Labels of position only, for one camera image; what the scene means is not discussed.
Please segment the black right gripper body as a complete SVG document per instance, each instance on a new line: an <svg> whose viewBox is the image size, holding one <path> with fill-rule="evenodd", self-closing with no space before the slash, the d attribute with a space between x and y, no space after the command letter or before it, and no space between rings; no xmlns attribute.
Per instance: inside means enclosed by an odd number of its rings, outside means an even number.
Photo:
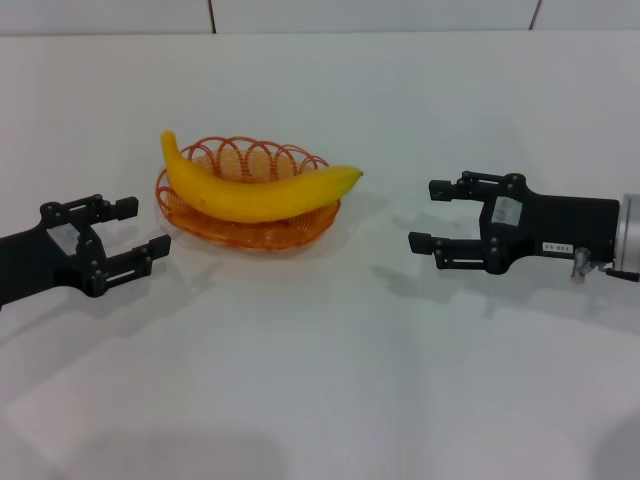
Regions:
<svg viewBox="0 0 640 480"><path fill-rule="evenodd" d="M501 275L517 260L541 256L586 263L614 259L620 202L615 199L543 195L521 174L479 174L477 198L484 202L480 238L488 273Z"/></svg>

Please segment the yellow banana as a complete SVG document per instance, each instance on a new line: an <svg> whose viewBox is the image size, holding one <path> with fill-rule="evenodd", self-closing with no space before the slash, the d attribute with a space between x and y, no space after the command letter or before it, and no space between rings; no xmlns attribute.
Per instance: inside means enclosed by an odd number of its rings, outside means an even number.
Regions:
<svg viewBox="0 0 640 480"><path fill-rule="evenodd" d="M296 217L341 200L363 172L329 166L261 183L221 179L185 158L172 131L161 135L166 174L174 192L210 217L237 223L264 223Z"/></svg>

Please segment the orange wire basket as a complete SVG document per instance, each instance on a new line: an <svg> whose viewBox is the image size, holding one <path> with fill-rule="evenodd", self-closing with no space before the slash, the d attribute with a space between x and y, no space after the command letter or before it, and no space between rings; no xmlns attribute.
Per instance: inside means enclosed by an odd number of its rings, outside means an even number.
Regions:
<svg viewBox="0 0 640 480"><path fill-rule="evenodd" d="M243 136L205 137L183 147L181 153L223 180L242 183L275 181L329 165L299 146ZM249 251L286 251L310 245L334 223L341 206L340 202L334 202L275 222L228 222L208 217L185 204L165 172L156 181L155 195L160 212L178 230L213 244Z"/></svg>

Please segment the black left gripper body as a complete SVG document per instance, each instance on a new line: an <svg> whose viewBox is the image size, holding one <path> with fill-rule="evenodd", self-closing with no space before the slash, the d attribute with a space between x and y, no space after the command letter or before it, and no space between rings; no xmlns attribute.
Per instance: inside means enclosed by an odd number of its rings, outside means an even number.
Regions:
<svg viewBox="0 0 640 480"><path fill-rule="evenodd" d="M56 287L91 298L107 291L106 254L92 226L108 213L108 202L49 202L40 213L35 227L0 238L0 309Z"/></svg>

